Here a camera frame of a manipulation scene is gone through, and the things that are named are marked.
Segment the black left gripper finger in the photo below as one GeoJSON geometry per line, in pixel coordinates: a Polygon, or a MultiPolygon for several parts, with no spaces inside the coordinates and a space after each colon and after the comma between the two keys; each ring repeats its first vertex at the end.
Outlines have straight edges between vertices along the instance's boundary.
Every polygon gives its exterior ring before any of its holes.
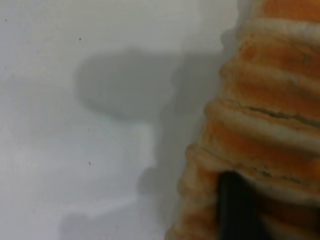
{"type": "Polygon", "coordinates": [[[228,171],[219,177],[217,222],[220,240],[262,239],[252,191],[235,172],[228,171]]]}

